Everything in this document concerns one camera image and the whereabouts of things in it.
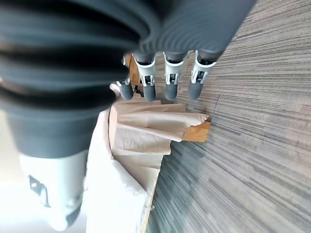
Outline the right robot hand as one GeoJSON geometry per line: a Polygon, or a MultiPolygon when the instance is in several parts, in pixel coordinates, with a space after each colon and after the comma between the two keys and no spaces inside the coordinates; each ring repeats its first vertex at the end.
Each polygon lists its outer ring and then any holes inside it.
{"type": "Polygon", "coordinates": [[[253,0],[3,0],[0,107],[29,188],[57,231],[83,201],[86,158],[98,114],[124,83],[124,55],[202,50],[217,60],[253,0]]]}

